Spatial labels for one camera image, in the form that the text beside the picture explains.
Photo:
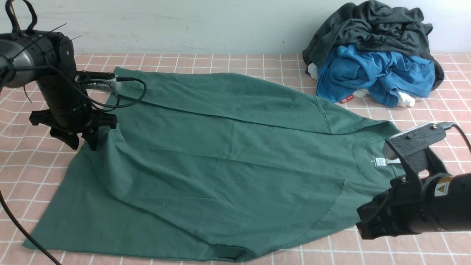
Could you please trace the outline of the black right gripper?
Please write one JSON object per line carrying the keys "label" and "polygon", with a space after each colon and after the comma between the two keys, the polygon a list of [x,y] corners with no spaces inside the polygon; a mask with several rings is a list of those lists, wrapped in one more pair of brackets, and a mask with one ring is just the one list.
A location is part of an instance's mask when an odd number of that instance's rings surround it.
{"label": "black right gripper", "polygon": [[428,179],[396,178],[391,187],[358,207],[356,227],[363,240],[433,233],[431,212],[426,209]]}

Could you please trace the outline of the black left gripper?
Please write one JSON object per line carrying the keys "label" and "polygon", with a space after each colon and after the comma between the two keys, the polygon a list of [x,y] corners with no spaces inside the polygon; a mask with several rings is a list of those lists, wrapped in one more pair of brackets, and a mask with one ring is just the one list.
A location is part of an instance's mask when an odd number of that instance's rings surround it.
{"label": "black left gripper", "polygon": [[49,134],[72,150],[79,147],[81,137],[95,151],[99,142],[99,128],[116,128],[117,117],[92,107],[87,92],[75,81],[75,76],[45,75],[37,80],[48,109],[33,111],[29,116],[32,125],[43,124],[51,127]]}

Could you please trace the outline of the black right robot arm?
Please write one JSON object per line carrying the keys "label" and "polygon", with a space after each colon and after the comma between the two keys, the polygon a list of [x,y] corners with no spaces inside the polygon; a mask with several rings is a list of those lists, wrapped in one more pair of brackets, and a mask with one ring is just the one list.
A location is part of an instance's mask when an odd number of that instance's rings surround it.
{"label": "black right robot arm", "polygon": [[357,210],[364,240],[421,233],[470,231],[470,174],[438,173],[415,181],[396,178],[391,187]]}

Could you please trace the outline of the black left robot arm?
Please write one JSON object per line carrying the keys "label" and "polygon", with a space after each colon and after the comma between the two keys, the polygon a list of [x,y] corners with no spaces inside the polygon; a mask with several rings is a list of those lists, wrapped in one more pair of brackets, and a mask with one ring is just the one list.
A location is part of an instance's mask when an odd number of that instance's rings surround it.
{"label": "black left robot arm", "polygon": [[116,128],[117,118],[93,107],[88,89],[112,90],[116,75],[79,71],[74,47],[60,32],[22,31],[1,35],[1,87],[20,88],[36,82],[48,106],[33,111],[32,125],[50,127],[49,134],[73,150],[79,134],[96,150],[99,128]]}

